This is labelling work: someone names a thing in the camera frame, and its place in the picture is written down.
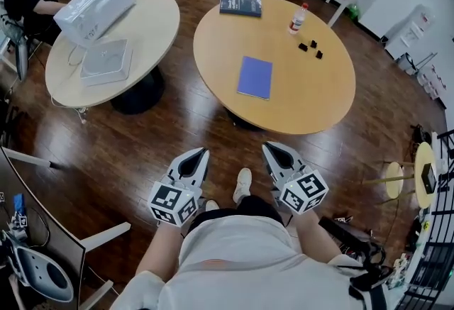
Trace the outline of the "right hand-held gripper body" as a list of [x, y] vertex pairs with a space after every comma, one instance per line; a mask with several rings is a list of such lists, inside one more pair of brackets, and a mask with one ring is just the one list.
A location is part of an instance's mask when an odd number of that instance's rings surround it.
[[328, 185], [318, 170], [292, 174], [279, 189], [277, 203], [301, 215], [317, 207], [326, 197]]

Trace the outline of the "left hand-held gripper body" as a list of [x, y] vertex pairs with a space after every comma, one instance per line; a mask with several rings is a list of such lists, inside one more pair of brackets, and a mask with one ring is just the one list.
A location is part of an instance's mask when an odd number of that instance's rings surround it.
[[180, 179], [174, 172], [163, 175], [153, 184], [148, 197], [148, 208], [153, 217], [159, 222], [183, 227], [205, 202], [201, 188], [205, 179], [206, 172]]

